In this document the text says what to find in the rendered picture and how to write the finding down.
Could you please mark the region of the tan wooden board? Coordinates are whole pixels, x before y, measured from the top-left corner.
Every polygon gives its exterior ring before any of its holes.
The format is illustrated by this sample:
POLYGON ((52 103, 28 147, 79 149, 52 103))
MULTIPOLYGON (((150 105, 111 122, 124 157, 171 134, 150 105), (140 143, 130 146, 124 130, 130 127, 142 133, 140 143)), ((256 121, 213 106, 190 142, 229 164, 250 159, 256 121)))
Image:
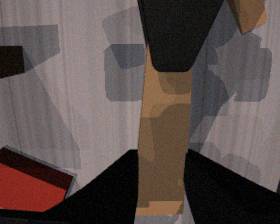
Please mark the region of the tan wooden board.
POLYGON ((0 46, 0 79, 25 73, 22 46, 0 46))

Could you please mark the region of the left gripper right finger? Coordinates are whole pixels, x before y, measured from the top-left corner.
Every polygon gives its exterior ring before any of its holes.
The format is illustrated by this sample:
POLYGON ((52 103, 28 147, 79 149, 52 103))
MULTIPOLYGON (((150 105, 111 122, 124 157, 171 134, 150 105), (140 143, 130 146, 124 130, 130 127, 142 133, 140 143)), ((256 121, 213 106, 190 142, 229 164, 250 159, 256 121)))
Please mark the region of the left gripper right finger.
POLYGON ((280 224, 280 194, 192 149, 183 181, 195 224, 280 224))

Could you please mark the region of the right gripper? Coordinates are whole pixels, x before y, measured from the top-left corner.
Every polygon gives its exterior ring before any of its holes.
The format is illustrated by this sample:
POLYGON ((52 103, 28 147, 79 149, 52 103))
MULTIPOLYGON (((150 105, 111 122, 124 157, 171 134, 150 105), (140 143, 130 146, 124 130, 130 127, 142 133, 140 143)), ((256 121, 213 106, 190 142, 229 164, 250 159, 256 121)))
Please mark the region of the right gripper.
POLYGON ((158 72, 186 72, 224 0, 137 0, 147 50, 158 72))

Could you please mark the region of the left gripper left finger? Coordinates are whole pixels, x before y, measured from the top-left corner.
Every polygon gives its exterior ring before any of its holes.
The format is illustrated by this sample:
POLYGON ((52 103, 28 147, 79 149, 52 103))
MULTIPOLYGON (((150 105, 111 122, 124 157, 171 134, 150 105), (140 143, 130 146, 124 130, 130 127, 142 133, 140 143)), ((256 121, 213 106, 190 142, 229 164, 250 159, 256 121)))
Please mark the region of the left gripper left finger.
POLYGON ((83 188, 44 212, 0 209, 0 224, 134 224, 137 201, 138 150, 130 149, 83 188))

